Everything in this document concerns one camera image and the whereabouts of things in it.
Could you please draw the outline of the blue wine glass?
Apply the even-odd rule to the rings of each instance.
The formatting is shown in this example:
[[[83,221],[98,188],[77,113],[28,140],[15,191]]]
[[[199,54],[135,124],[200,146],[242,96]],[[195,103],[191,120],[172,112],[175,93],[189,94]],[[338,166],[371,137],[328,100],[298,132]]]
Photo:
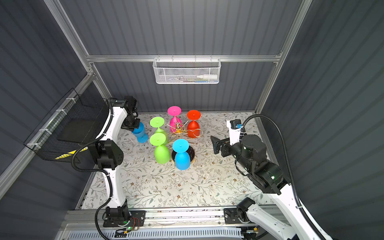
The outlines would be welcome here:
[[[133,134],[137,138],[137,141],[142,144],[145,143],[149,138],[146,134],[145,126],[142,122],[140,122],[140,125],[137,129],[133,130]]]
[[[184,139],[178,139],[173,143],[173,150],[176,152],[175,165],[179,170],[187,170],[191,165],[191,159],[187,153],[189,147],[189,142]]]

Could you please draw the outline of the blue wine glass front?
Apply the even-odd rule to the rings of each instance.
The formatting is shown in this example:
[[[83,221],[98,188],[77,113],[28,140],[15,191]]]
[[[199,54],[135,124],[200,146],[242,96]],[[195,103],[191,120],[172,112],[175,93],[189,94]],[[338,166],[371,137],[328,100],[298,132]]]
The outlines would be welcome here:
[[[179,170],[187,170],[191,165],[191,159],[187,153],[189,147],[189,142],[184,139],[178,139],[173,143],[173,150],[176,152],[175,165]]]

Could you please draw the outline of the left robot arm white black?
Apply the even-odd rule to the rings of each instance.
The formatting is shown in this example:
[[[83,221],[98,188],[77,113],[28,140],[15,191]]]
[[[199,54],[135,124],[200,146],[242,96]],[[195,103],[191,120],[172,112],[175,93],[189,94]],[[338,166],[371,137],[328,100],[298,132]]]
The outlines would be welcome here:
[[[122,208],[126,203],[121,183],[121,164],[124,153],[117,145],[121,129],[134,131],[140,127],[137,112],[137,100],[132,96],[125,96],[123,100],[109,99],[108,117],[97,135],[96,142],[88,146],[88,150],[99,169],[104,170],[107,194],[111,198],[107,207]]]

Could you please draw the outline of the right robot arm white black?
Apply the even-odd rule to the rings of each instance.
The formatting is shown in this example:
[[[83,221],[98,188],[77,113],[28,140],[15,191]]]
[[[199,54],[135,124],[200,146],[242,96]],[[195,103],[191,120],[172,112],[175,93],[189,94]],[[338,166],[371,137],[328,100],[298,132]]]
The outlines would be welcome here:
[[[284,177],[282,169],[267,159],[266,145],[257,135],[246,135],[233,145],[229,139],[211,137],[215,154],[233,156],[235,163],[247,171],[245,176],[272,199],[288,223],[267,213],[254,200],[245,198],[237,205],[242,222],[259,225],[278,240],[330,240],[300,200],[295,199],[293,184]]]

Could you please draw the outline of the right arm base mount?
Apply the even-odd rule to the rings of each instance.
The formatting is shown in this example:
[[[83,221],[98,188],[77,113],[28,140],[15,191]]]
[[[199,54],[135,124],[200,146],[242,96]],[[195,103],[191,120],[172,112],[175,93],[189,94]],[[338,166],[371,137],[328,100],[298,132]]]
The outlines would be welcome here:
[[[226,224],[248,224],[251,221],[247,217],[247,211],[256,202],[248,197],[242,200],[235,208],[224,208]]]

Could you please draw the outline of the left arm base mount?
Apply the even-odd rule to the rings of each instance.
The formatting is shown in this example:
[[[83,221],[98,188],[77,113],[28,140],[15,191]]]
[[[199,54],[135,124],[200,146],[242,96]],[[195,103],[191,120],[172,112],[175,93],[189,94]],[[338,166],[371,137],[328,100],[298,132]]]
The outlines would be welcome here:
[[[142,227],[146,218],[146,211],[131,211],[127,207],[106,208],[103,214],[103,227]]]

